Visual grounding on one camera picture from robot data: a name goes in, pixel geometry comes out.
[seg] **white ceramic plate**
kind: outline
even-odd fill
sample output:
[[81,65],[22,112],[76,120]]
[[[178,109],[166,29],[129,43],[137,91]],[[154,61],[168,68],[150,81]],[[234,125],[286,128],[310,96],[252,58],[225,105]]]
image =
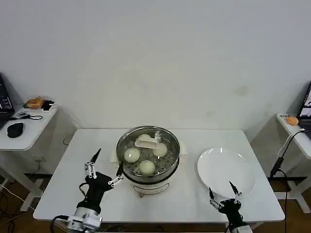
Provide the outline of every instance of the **white ceramic plate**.
[[210,148],[198,160],[198,172],[203,183],[225,198],[234,198],[231,181],[242,197],[255,187],[255,175],[247,160],[239,153],[226,148]]

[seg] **orange object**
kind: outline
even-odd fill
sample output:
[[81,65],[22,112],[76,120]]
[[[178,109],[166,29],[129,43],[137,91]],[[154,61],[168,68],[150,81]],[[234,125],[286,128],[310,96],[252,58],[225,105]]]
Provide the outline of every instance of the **orange object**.
[[39,109],[42,107],[43,103],[44,103],[44,100],[41,99],[40,97],[37,97],[35,99],[28,100],[26,104],[27,104],[27,107],[31,109]]
[[287,118],[287,122],[290,124],[290,125],[298,125],[298,119],[295,118],[294,116],[289,116]]

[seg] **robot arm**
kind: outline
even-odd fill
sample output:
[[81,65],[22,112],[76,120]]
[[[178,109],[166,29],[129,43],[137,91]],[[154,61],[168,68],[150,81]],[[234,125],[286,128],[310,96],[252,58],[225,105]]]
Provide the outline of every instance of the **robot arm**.
[[[85,198],[78,203],[77,210],[73,216],[56,216],[50,225],[51,233],[54,233],[54,222],[56,219],[63,219],[68,222],[67,229],[71,233],[94,233],[99,229],[102,218],[98,215],[101,212],[100,203],[105,192],[113,189],[123,177],[122,164],[120,164],[116,177],[112,179],[100,172],[95,171],[94,163],[101,149],[92,157],[90,162],[85,164],[86,178],[85,183],[88,184],[88,191],[84,194]],[[218,202],[212,190],[209,188],[210,204],[220,213],[225,214],[229,221],[229,230],[231,233],[252,233],[251,228],[243,222],[243,216],[239,213],[241,208],[241,194],[237,188],[230,182],[231,188],[235,193],[234,199],[223,200]]]
[[100,227],[102,218],[98,215],[101,212],[100,204],[103,195],[105,192],[113,189],[115,185],[123,179],[123,177],[121,177],[121,166],[119,167],[117,175],[114,179],[95,171],[94,163],[100,151],[101,149],[99,149],[99,151],[93,156],[90,162],[85,164],[86,182],[82,183],[82,185],[88,184],[87,193],[85,194],[82,191],[85,198],[78,203],[77,210],[74,215],[69,217],[60,215],[52,220],[50,225],[51,233],[54,233],[54,222],[57,219],[66,220],[67,229],[72,233],[93,233]]
[[209,188],[210,204],[220,213],[227,216],[229,221],[229,230],[231,233],[252,233],[252,229],[245,222],[243,222],[243,216],[239,213],[239,209],[241,208],[240,197],[242,193],[238,191],[233,183],[230,182],[230,185],[235,194],[234,199],[227,199],[218,202],[215,200],[215,196]]

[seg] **computer mouse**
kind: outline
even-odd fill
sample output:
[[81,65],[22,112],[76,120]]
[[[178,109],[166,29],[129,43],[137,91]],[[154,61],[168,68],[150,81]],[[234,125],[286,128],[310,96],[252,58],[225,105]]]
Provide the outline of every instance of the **computer mouse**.
[[15,123],[8,127],[8,137],[15,138],[23,133],[24,123]]

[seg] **white wall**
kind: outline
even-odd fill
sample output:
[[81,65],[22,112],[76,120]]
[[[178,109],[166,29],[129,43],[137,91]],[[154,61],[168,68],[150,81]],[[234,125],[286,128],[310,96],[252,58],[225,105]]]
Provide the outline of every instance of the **white wall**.
[[241,128],[265,163],[280,138],[262,155],[260,132],[310,80],[310,12],[309,0],[1,0],[0,70],[83,128]]

